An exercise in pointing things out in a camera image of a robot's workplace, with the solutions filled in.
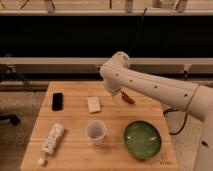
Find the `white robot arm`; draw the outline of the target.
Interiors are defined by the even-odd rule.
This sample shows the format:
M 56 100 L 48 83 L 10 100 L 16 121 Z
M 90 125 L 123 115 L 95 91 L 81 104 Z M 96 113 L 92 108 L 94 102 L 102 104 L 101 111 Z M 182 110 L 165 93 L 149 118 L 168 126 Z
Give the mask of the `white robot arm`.
M 130 57 L 115 53 L 100 67 L 105 88 L 116 95 L 123 87 L 175 107 L 203 123 L 194 171 L 213 171 L 213 88 L 129 69 Z

